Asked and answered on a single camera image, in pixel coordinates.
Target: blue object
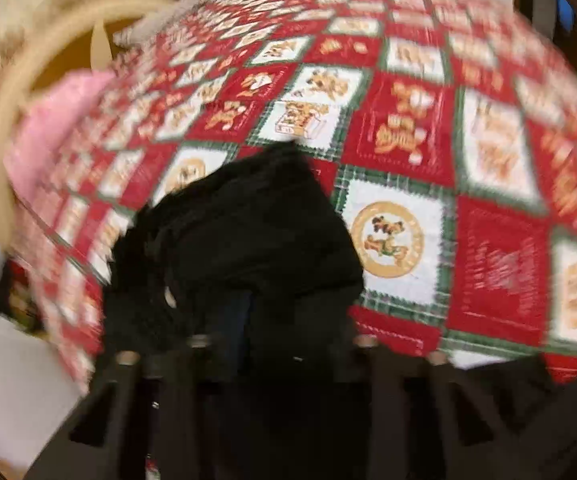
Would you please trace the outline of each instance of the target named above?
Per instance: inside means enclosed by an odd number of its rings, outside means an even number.
[[[573,22],[575,21],[575,11],[571,4],[566,0],[557,0],[557,18],[560,21],[562,28],[571,34],[573,30]]]

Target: pink cloth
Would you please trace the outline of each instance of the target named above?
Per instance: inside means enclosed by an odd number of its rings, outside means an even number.
[[[73,70],[32,105],[4,155],[4,167],[21,200],[32,201],[54,153],[113,78],[111,70]]]

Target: bedspread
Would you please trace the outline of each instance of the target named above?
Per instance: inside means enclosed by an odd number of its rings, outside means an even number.
[[[17,246],[86,388],[110,248],[145,203],[295,140],[395,351],[577,372],[577,76],[491,0],[216,0],[126,54]],[[192,257],[201,258],[201,254]]]

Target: metal rivet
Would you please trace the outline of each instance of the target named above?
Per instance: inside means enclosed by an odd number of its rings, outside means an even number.
[[[177,301],[173,297],[171,293],[171,289],[165,286],[164,288],[164,299],[166,300],[166,304],[171,308],[177,308]]]
[[[430,352],[426,356],[426,359],[433,366],[445,365],[449,362],[448,356],[441,350],[434,350],[433,352]]]
[[[379,341],[376,335],[360,334],[353,338],[353,344],[360,348],[375,348],[379,344]]]
[[[206,348],[210,345],[210,337],[206,334],[195,334],[190,336],[187,342],[191,348]]]
[[[124,350],[115,356],[115,361],[118,362],[118,365],[133,366],[139,361],[139,354],[131,350]]]

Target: quilt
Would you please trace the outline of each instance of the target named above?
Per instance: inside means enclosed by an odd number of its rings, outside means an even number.
[[[144,204],[295,140],[365,268],[349,312],[458,366],[577,373],[577,76],[491,0],[215,0],[117,62],[17,248],[86,391],[110,248]]]

